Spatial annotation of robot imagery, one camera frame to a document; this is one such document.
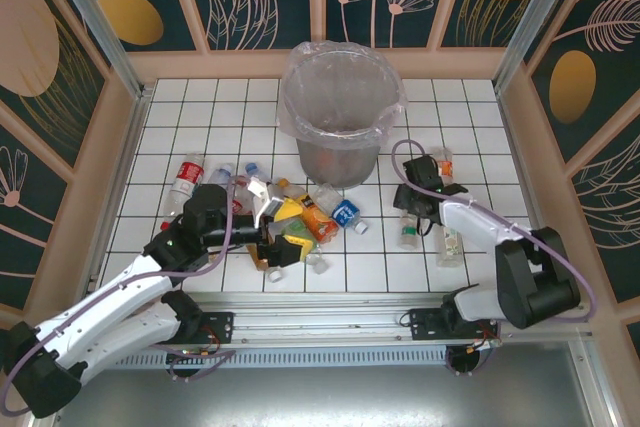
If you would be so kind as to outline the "aluminium corner post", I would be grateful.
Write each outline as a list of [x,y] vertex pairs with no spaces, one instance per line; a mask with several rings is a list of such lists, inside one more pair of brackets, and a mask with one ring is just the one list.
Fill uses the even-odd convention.
[[497,98],[509,86],[525,54],[557,2],[558,0],[529,2],[493,78],[494,93]]
[[147,97],[149,91],[138,77],[120,40],[111,28],[97,0],[72,0],[87,22],[102,51],[128,92],[136,99]]

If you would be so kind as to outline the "blue label clear bottle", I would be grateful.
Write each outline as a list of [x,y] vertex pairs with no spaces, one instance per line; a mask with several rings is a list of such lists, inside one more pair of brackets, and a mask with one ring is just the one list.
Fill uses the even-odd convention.
[[318,186],[313,199],[340,227],[352,229],[359,235],[363,235],[368,230],[368,225],[361,218],[360,209],[331,185]]

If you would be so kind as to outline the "green cap clear bottle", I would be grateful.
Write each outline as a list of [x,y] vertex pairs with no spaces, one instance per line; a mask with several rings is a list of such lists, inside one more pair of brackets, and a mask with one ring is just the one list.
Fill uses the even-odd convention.
[[400,216],[400,231],[398,245],[401,249],[415,251],[419,244],[420,220],[404,210]]

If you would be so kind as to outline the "orange label clear bottle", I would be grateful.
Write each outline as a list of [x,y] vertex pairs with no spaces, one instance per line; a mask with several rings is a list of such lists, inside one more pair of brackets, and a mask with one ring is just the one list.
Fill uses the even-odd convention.
[[438,165],[439,176],[444,185],[453,183],[453,154],[447,148],[439,149],[433,154]]

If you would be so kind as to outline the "blue cap water bottle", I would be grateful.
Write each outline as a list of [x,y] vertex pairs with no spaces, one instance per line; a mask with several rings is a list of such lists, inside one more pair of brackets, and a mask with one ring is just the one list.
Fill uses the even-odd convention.
[[265,175],[263,170],[254,162],[249,162],[245,165],[245,174],[247,177],[247,184],[264,184],[269,182],[269,178]]

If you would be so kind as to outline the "green label clear bottle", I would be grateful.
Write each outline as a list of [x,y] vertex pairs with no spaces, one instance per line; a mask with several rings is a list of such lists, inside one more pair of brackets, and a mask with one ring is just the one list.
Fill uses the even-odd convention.
[[325,261],[319,243],[311,231],[299,219],[289,219],[281,229],[281,235],[292,245],[299,248],[299,260],[310,265],[320,275],[326,272],[329,265]]

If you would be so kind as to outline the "aluminium mounting rail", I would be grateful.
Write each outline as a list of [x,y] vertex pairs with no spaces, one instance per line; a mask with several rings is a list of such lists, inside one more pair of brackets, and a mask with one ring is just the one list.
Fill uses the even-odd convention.
[[234,314],[231,345],[297,348],[408,345],[413,308],[436,308],[438,293],[192,293],[205,311]]

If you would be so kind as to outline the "pale cap clear bottle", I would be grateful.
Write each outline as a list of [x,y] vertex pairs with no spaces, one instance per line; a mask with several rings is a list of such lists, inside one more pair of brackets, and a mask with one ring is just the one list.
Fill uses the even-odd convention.
[[226,188],[232,176],[235,174],[235,166],[231,163],[224,163],[216,167],[207,180],[209,185],[218,185]]

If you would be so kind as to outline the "orange cap pale label bottle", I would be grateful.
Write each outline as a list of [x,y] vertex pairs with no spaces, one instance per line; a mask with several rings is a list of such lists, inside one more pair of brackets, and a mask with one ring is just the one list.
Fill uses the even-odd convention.
[[458,268],[464,264],[463,241],[455,229],[436,226],[437,265],[439,267]]

